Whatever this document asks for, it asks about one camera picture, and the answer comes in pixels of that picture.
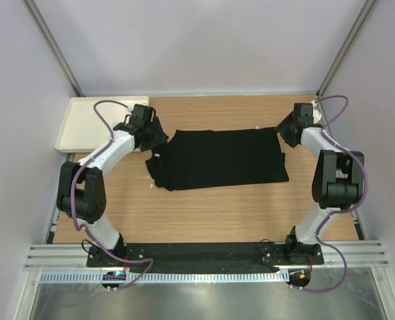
white tray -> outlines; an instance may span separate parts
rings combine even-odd
[[[100,100],[115,100],[129,107],[135,103],[149,104],[148,97],[89,97],[71,98],[59,130],[56,150],[63,153],[92,152],[102,145],[110,134],[93,111]],[[98,110],[111,127],[123,122],[126,109],[116,103],[101,103]]]

cable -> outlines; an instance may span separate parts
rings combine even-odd
[[[345,282],[345,280],[346,280],[346,278],[348,276],[348,265],[347,265],[347,262],[345,260],[345,257],[344,257],[344,255],[342,254],[342,252],[338,248],[336,248],[335,246],[333,246],[333,245],[331,245],[329,243],[326,243],[326,242],[324,242],[324,241],[322,241],[320,239],[320,236],[319,236],[320,235],[320,231],[322,230],[324,225],[329,221],[329,219],[333,215],[340,215],[340,214],[343,214],[343,213],[350,213],[350,212],[352,212],[354,210],[357,210],[357,208],[359,208],[363,204],[363,202],[366,200],[366,197],[367,197],[367,194],[368,194],[368,174],[367,174],[366,169],[364,168],[363,164],[361,163],[361,161],[354,154],[352,154],[351,151],[349,151],[348,149],[344,148],[343,146],[337,144],[335,142],[335,140],[333,140],[325,132],[326,129],[328,128],[328,126],[330,124],[332,124],[335,120],[337,120],[337,118],[339,118],[341,116],[341,114],[343,114],[344,111],[346,110],[346,108],[348,107],[349,99],[345,95],[331,95],[329,97],[325,97],[323,99],[317,100],[316,103],[319,103],[321,101],[328,100],[328,99],[333,99],[333,98],[345,99],[345,104],[344,104],[343,108],[338,112],[338,114],[335,115],[333,118],[331,118],[331,120],[329,120],[322,127],[321,135],[326,139],[326,141],[329,142],[329,144],[331,144],[333,147],[335,147],[338,150],[340,150],[340,151],[346,153],[347,155],[349,155],[358,164],[360,170],[363,172],[364,188],[363,188],[362,197],[360,198],[359,202],[357,202],[357,204],[355,204],[355,206],[350,207],[348,209],[344,209],[344,210],[337,210],[337,211],[330,212],[323,219],[323,221],[320,223],[320,225],[317,227],[317,229],[316,229],[316,239],[317,239],[317,241],[321,245],[325,245],[326,247],[329,247],[329,248],[335,250],[337,252],[337,254],[339,254],[339,256],[341,257],[341,259],[342,259],[342,261],[344,263],[344,275],[342,276],[341,280],[337,284],[335,284],[333,287],[327,288],[327,289],[307,289],[307,288],[298,287],[296,285],[291,285],[292,288],[295,288],[295,289],[300,290],[300,291],[311,292],[311,293],[327,293],[327,292],[330,292],[330,291],[333,291],[333,290],[337,289],[339,286],[341,286]]]
[[[73,225],[75,226],[75,229],[77,231],[80,231],[84,225],[79,225],[79,222],[77,221],[77,213],[76,213],[76,203],[75,203],[75,192],[76,192],[76,184],[77,181],[79,180],[80,174],[85,170],[85,168],[90,165],[92,162],[95,161],[96,158],[98,158],[101,154],[103,154],[114,142],[115,134],[113,130],[111,129],[110,125],[105,121],[104,117],[99,113],[97,106],[100,105],[101,103],[116,103],[118,105],[122,105],[123,107],[126,108],[126,110],[129,109],[129,107],[121,102],[114,101],[114,100],[100,100],[96,102],[93,105],[93,111],[97,114],[98,118],[104,123],[105,127],[109,130],[110,133],[110,141],[103,147],[101,148],[100,151],[98,151],[93,157],[89,158],[87,161],[85,161],[84,164],[81,165],[79,170],[77,170],[75,176],[73,177],[73,181],[71,182],[71,188],[70,188],[70,199],[71,199],[71,219],[73,220]],[[125,285],[119,286],[118,289],[126,289],[136,283],[145,273],[147,273],[150,268],[153,266],[153,259],[148,258],[148,259],[142,259],[142,260],[126,260],[122,259],[119,257],[116,257],[113,255],[107,248],[105,248],[97,239],[94,237],[94,235],[87,229],[85,228],[86,234],[88,235],[89,238],[101,249],[106,253],[109,257],[111,257],[114,260],[117,260],[122,263],[129,263],[129,264],[139,264],[139,263],[149,263],[147,268],[135,279],[133,279],[131,282],[126,283]]]

wooden tabletop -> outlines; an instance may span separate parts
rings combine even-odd
[[[169,137],[175,130],[233,130],[275,127],[296,102],[311,95],[247,97],[151,98]],[[284,241],[312,204],[311,183],[316,159],[299,145],[292,149],[280,138],[290,181],[260,185],[167,191],[155,186],[145,160],[151,152],[132,153],[105,181],[107,215],[125,242]],[[84,154],[76,155],[80,159]],[[61,214],[54,243],[80,243],[86,238]],[[349,214],[327,230],[325,240],[356,240]]]

white wall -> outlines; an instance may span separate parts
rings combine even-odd
[[[315,92],[363,0],[36,0],[86,95]]]
[[[13,318],[30,244],[49,226],[70,96],[21,1],[0,0],[0,319]]]
[[[333,134],[366,156],[364,230],[381,240],[395,272],[395,0],[377,4],[324,96],[335,93],[349,96],[350,106],[333,124]],[[326,102],[330,117],[341,103]]]

folded garment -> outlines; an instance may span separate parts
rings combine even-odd
[[[170,191],[289,181],[274,128],[180,131],[146,161]]]

